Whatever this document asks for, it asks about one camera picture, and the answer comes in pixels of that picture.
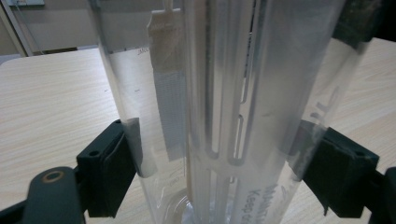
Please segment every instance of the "clear plastic packaging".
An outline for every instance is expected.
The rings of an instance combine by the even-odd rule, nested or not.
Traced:
[[[373,30],[356,2],[92,0],[154,223],[280,221]]]

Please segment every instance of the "table surface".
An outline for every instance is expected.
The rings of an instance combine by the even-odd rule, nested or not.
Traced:
[[[332,127],[396,166],[396,43],[375,39],[339,105]],[[77,154],[117,119],[97,49],[21,58],[0,66],[0,210],[26,197],[30,180]],[[282,223],[367,223],[323,209],[302,183]],[[136,178],[116,219],[88,223],[151,223]]]

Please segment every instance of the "wooden table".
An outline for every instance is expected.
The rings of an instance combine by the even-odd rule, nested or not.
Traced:
[[[396,166],[396,43],[376,39],[333,119],[334,129],[377,153],[378,170]],[[118,118],[97,49],[22,58],[0,66],[0,210],[26,197],[30,180],[75,157]],[[323,210],[309,188],[298,189],[283,223],[367,223]],[[136,178],[116,219],[151,223]]]

